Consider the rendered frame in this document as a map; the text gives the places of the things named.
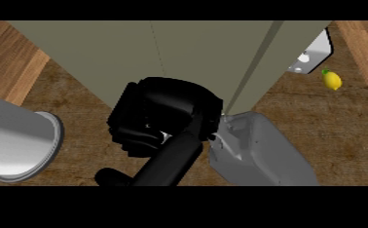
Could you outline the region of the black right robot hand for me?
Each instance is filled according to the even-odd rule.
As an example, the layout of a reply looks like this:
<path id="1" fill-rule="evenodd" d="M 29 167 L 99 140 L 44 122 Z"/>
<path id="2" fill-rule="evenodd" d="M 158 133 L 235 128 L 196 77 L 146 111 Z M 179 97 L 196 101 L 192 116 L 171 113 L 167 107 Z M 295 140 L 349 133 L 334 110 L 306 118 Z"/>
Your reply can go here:
<path id="1" fill-rule="evenodd" d="M 174 186 L 218 129 L 223 100 L 199 85 L 173 78 L 130 82 L 108 118 L 112 141 L 148 162 L 134 176 L 105 168 L 100 186 Z"/>

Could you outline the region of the olive grey cabinet door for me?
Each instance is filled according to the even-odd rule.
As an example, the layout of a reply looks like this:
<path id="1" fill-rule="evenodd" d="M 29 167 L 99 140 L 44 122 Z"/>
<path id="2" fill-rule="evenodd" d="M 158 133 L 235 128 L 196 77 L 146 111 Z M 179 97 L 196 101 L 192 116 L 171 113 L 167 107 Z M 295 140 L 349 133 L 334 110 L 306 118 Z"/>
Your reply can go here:
<path id="1" fill-rule="evenodd" d="M 108 106 L 130 82 L 155 76 L 186 80 L 224 101 L 223 112 L 251 109 L 241 81 L 269 21 L 10 22 Z"/>

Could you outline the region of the olive grey cabinet side panel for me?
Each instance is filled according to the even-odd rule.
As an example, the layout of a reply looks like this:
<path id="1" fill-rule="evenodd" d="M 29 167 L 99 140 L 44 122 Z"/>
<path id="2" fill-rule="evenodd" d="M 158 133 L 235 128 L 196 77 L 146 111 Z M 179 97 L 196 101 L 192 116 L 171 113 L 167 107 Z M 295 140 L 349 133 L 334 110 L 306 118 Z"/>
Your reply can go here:
<path id="1" fill-rule="evenodd" d="M 248 111 L 329 25 L 328 20 L 273 20 L 224 113 Z"/>

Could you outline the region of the grey cylinder with pale rim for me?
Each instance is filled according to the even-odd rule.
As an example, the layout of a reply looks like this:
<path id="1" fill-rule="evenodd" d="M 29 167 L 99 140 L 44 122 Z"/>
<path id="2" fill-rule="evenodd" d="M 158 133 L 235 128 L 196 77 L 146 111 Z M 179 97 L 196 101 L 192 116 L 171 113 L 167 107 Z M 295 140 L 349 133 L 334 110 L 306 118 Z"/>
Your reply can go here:
<path id="1" fill-rule="evenodd" d="M 0 99 L 0 182 L 28 180 L 47 168 L 65 137 L 60 118 Z"/>

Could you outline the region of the pale wooden board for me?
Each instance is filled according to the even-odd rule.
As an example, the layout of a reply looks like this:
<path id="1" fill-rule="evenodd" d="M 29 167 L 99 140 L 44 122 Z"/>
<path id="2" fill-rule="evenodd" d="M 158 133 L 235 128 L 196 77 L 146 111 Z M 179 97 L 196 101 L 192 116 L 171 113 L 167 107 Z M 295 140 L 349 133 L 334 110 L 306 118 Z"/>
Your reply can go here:
<path id="1" fill-rule="evenodd" d="M 337 20 L 335 24 L 368 85 L 368 20 Z"/>
<path id="2" fill-rule="evenodd" d="M 0 20 L 0 99 L 22 105 L 49 55 Z"/>

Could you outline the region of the yellow lemon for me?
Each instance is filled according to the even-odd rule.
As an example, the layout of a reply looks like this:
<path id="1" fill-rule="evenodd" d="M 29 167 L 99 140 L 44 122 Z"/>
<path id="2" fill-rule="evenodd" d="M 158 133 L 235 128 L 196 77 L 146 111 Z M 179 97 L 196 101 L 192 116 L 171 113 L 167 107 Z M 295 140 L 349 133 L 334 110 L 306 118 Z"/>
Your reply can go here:
<path id="1" fill-rule="evenodd" d="M 325 87 L 334 91 L 341 87 L 341 77 L 329 69 L 322 70 L 322 81 Z"/>

